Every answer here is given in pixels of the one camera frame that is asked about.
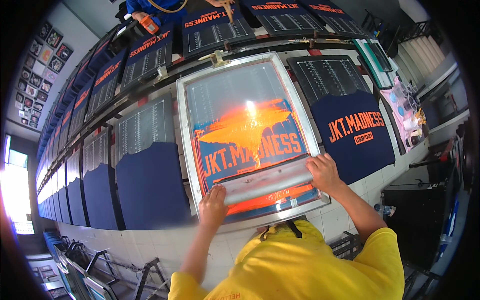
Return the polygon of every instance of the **hand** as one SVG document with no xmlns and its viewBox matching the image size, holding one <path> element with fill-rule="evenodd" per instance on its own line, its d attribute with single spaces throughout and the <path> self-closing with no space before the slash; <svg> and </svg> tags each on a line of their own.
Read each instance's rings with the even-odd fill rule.
<svg viewBox="0 0 480 300">
<path fill-rule="evenodd" d="M 222 7 L 227 1 L 230 1 L 230 4 L 234 4 L 234 0 L 227 0 L 227 1 L 217 1 L 217 0 L 207 0 L 208 3 L 212 4 L 215 7 Z"/>
<path fill-rule="evenodd" d="M 132 13 L 132 18 L 139 21 L 139 22 L 146 16 L 148 16 L 148 14 L 146 12 L 134 12 L 134 13 Z"/>
<path fill-rule="evenodd" d="M 327 194 L 345 184 L 338 176 L 336 163 L 328 153 L 307 158 L 306 166 L 313 175 L 310 184 Z"/>
<path fill-rule="evenodd" d="M 222 225 L 228 212 L 224 204 L 226 189 L 221 184 L 214 185 L 198 204 L 200 226 L 216 230 Z"/>
</svg>

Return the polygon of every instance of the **blue sleeve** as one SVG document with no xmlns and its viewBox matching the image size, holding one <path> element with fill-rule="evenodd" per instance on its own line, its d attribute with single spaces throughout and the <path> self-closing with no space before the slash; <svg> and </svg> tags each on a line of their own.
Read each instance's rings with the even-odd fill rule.
<svg viewBox="0 0 480 300">
<path fill-rule="evenodd" d="M 133 12 L 142 12 L 140 3 L 136 0 L 127 0 L 127 12 L 132 14 Z"/>
</svg>

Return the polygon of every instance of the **window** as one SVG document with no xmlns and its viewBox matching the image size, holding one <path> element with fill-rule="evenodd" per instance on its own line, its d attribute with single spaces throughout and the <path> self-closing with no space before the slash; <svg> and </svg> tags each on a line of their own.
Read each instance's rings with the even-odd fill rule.
<svg viewBox="0 0 480 300">
<path fill-rule="evenodd" d="M 5 169 L 0 174 L 3 203 L 12 219 L 17 234 L 34 234 L 30 215 L 30 193 L 28 189 L 28 156 L 10 149 L 10 136 L 6 136 Z"/>
</svg>

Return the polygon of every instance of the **white tiled floor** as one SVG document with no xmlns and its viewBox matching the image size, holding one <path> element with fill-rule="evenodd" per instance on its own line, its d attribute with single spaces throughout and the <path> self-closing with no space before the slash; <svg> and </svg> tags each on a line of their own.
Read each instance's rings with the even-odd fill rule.
<svg viewBox="0 0 480 300">
<path fill-rule="evenodd" d="M 329 51 L 330 50 L 322 50 L 322 53 L 324 55 L 350 55 L 352 60 L 358 64 L 356 54 L 351 53 L 348 50 L 341 50 L 340 53 L 338 50 L 332 53 Z M 372 88 L 373 83 L 368 77 L 366 78 L 366 82 L 369 87 Z M 300 86 L 298 86 L 297 83 L 295 83 L 295 86 L 300 94 L 300 98 L 302 99 L 309 119 L 311 119 L 312 115 L 306 99 L 303 97 Z M 175 85 L 166 87 L 162 90 L 164 90 L 162 93 L 170 91 L 172 94 L 176 94 Z M 382 114 L 386 115 L 382 103 L 379 107 Z M 393 130 L 391 130 L 390 120 L 384 118 L 384 121 L 389 129 L 389 134 L 391 135 L 396 157 L 395 164 L 378 170 L 377 172 L 349 185 L 358 196 L 367 201 L 371 206 L 380 202 L 381 190 L 386 185 L 390 184 L 401 173 L 405 172 L 410 163 L 420 161 L 428 151 L 428 141 L 424 141 L 413 148 L 408 154 L 400 156 L 396 140 L 393 137 Z M 320 142 L 321 138 L 313 120 L 311 120 L 311 124 L 314 128 L 317 142 Z M 180 127 L 178 115 L 174 116 L 174 125 L 175 128 Z M 175 135 L 176 140 L 179 143 L 181 140 L 180 132 L 177 130 Z M 182 176 L 183 178 L 187 178 L 185 160 L 183 158 L 183 147 L 180 145 L 179 155 Z M 185 188 L 190 192 L 189 185 L 186 185 Z M 331 202 L 332 203 L 327 206 L 307 213 L 307 218 L 323 233 L 326 241 L 335 239 L 344 230 L 356 233 L 356 229 L 345 209 L 335 199 L 331 199 Z M 89 249 L 97 251 L 108 249 L 108 253 L 113 259 L 127 264 L 134 264 L 137 267 L 142 267 L 147 261 L 154 257 L 158 257 L 160 259 L 162 271 L 167 278 L 170 278 L 173 272 L 178 271 L 181 261 L 186 254 L 196 231 L 196 228 L 194 227 L 173 230 L 110 231 L 72 226 L 64 223 L 59 223 L 59 229 L 62 235 L 66 235 L 70 239 L 80 240 Z M 203 283 L 204 288 L 212 289 L 227 276 L 228 270 L 234 265 L 238 253 L 255 232 L 256 229 L 247 229 L 226 234 L 218 234 L 215 236 L 209 249 L 207 271 Z M 119 269 L 121 269 L 120 272 L 123 276 L 130 280 L 135 280 L 136 274 L 134 272 L 123 268 Z"/>
</svg>

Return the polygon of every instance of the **person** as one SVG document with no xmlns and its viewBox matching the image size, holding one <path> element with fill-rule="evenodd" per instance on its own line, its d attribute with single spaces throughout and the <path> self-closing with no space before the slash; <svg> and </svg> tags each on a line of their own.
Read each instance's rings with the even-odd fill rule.
<svg viewBox="0 0 480 300">
<path fill-rule="evenodd" d="M 199 203 L 200 225 L 168 298 L 176 299 L 401 299 L 404 273 L 396 234 L 339 177 L 329 154 L 309 157 L 312 186 L 335 198 L 352 219 L 363 250 L 353 261 L 336 258 L 305 218 L 278 224 L 250 240 L 228 277 L 208 292 L 201 287 L 210 242 L 228 207 L 214 186 Z"/>
<path fill-rule="evenodd" d="M 215 7 L 221 7 L 221 2 L 217 0 L 205 0 Z M 176 25 L 181 24 L 181 19 L 187 14 L 185 7 L 175 13 L 162 12 L 154 7 L 148 0 L 127 0 L 127 12 L 132 15 L 132 18 L 141 21 L 144 17 L 152 15 L 152 20 L 159 26 L 168 22 L 173 22 Z M 166 10 L 175 11 L 181 7 L 182 2 L 180 0 L 153 0 L 155 4 Z"/>
</svg>

